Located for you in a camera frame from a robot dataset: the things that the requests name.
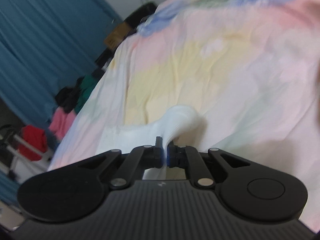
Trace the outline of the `white knit garment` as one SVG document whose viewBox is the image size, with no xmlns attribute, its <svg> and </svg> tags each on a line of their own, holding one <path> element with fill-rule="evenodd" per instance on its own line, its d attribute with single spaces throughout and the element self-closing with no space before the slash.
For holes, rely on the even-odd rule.
<svg viewBox="0 0 320 240">
<path fill-rule="evenodd" d="M 164 150 L 164 155 L 161 157 L 163 167 L 148 168 L 143 174 L 143 179 L 163 180 L 166 177 L 165 162 L 168 144 L 180 137 L 189 136 L 201 122 L 199 113 L 193 107 L 174 106 L 169 108 L 160 119 L 147 125 L 105 127 L 95 153 L 100 154 L 114 149 L 129 153 L 138 146 L 154 145 L 156 138 L 161 137 L 161 146 Z"/>
</svg>

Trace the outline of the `white drying rack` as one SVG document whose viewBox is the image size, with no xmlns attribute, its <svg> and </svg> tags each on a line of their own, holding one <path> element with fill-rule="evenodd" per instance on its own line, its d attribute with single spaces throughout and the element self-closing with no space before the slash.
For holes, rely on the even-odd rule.
<svg viewBox="0 0 320 240">
<path fill-rule="evenodd" d="M 35 175 L 46 172 L 54 155 L 49 146 L 39 161 L 30 161 L 21 155 L 18 150 L 19 144 L 26 146 L 37 154 L 41 153 L 22 139 L 22 128 L 10 124 L 1 126 L 1 162 L 5 166 L 4 172 L 19 184 Z"/>
</svg>

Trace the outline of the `red garment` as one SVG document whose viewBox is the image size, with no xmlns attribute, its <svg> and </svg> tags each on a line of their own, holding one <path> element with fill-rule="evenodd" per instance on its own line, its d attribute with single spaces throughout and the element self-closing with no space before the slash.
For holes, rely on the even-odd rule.
<svg viewBox="0 0 320 240">
<path fill-rule="evenodd" d="M 41 160 L 42 154 L 48 150 L 45 130 L 32 125 L 28 125 L 22 128 L 21 137 L 24 141 L 39 150 L 41 153 L 37 154 L 26 146 L 19 144 L 18 150 L 20 154 L 30 161 Z"/>
</svg>

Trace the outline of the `pink garment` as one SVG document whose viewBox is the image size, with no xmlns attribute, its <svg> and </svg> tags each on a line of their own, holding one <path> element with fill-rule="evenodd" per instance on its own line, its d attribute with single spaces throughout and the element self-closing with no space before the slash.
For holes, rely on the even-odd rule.
<svg viewBox="0 0 320 240">
<path fill-rule="evenodd" d="M 58 141 L 61 141 L 72 126 L 75 117 L 76 113 L 74 110 L 66 113 L 62 107 L 58 107 L 48 129 L 55 135 Z"/>
</svg>

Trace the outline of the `black garment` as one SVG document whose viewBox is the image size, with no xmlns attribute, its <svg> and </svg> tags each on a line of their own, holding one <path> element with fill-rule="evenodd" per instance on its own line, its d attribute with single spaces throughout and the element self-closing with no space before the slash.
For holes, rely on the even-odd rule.
<svg viewBox="0 0 320 240">
<path fill-rule="evenodd" d="M 78 78 L 74 87 L 64 87 L 56 94 L 55 101 L 59 107 L 63 108 L 65 113 L 70 113 L 75 108 L 83 79 L 83 77 Z"/>
</svg>

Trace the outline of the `green garment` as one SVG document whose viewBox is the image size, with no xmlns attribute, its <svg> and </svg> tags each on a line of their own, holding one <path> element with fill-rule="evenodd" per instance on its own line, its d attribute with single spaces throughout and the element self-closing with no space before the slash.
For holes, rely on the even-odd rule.
<svg viewBox="0 0 320 240">
<path fill-rule="evenodd" d="M 74 107 L 74 111 L 76 114 L 78 114 L 81 111 L 97 83 L 98 79 L 91 75 L 86 75 L 81 78 L 81 82 L 79 85 L 79 96 L 76 106 Z"/>
</svg>

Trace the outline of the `pastel tie-dye bed sheet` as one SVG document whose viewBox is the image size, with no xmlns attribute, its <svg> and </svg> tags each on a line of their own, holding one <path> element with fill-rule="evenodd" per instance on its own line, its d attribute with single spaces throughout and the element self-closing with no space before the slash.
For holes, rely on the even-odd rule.
<svg viewBox="0 0 320 240">
<path fill-rule="evenodd" d="M 319 230 L 319 0 L 167 0 L 117 48 L 50 169 L 97 155 L 105 127 L 174 106 L 202 122 L 173 140 L 217 147 L 299 178 Z"/>
</svg>

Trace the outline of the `brown cardboard box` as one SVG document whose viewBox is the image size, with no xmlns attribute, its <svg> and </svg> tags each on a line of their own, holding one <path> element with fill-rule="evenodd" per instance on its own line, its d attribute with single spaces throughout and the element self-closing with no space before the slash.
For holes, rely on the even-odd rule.
<svg viewBox="0 0 320 240">
<path fill-rule="evenodd" d="M 117 25 L 104 39 L 104 44 L 109 50 L 116 50 L 131 30 L 132 28 L 126 22 Z"/>
</svg>

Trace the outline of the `blue curtain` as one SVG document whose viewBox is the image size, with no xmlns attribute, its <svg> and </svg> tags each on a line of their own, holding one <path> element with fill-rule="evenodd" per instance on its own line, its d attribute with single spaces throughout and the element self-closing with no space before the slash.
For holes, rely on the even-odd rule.
<svg viewBox="0 0 320 240">
<path fill-rule="evenodd" d="M 59 90 L 95 70 L 121 22 L 105 0 L 1 0 L 1 98 L 26 124 L 47 128 Z"/>
</svg>

